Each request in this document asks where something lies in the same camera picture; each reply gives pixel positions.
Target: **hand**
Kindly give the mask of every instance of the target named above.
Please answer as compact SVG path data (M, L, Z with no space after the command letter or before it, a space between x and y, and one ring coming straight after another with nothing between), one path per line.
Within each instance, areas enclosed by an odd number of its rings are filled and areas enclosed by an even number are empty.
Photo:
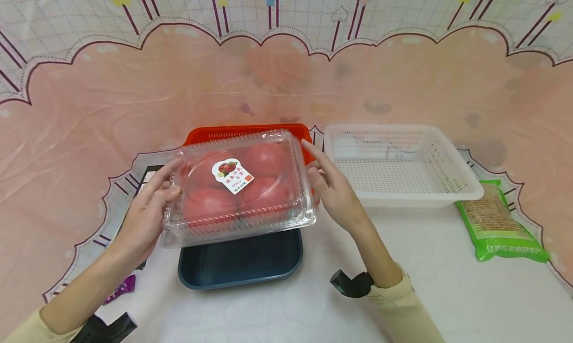
M328 157L306 140L302 146L316 158L307 166L308 181L314 194L323 201L324 208L344 230L353 235L363 227L371 227L368 215L346 177Z
M182 163L176 159L166 164L147 182L131 202L123 226L106 252L118 254L133 269L149 258L162 231L163 209L181 191L169 188L166 180Z

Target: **plastic clamshell lid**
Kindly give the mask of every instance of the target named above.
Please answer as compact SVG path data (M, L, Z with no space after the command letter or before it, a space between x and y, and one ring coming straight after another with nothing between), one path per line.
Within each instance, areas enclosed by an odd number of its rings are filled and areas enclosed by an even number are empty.
M277 130L183 147L170 185L182 189L163 218L162 245L182 248L316 222L302 148Z

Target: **black wrist strap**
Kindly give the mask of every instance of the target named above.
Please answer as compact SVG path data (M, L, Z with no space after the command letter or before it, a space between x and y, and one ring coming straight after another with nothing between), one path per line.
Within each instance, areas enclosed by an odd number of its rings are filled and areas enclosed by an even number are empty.
M350 279L342 270L338 270L332 275L330 283L346 297L361 298L370 293L374 280L368 272L362 272Z
M72 343L119 343L136 328L137 325L133 323L127 312L109 326L101 318L93 315Z

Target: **beige sleeve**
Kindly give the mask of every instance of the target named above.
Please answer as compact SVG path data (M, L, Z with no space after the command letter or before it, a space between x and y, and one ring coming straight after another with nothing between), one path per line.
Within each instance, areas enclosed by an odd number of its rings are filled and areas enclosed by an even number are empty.
M368 298L380 314L393 342L445 343L407 274L402 274L402 282L394 287L381 289L372 286Z
M65 335L57 335L48 328L37 310L4 343L69 343L78 335L82 327Z

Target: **red plastic basket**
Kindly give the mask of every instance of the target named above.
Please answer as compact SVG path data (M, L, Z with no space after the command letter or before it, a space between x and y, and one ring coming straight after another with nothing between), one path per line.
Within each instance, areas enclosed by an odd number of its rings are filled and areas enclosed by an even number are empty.
M184 146L191 146L192 144L205 143L212 140L227 139L232 137L240 137L254 133L273 131L276 129L286 129L291 132L299 140L306 139L312 143L310 132L304 124L268 124L268 125L233 125L229 127L201 127L193 129L187 135ZM314 158L304 148L302 149L304 155L304 163L314 161Z

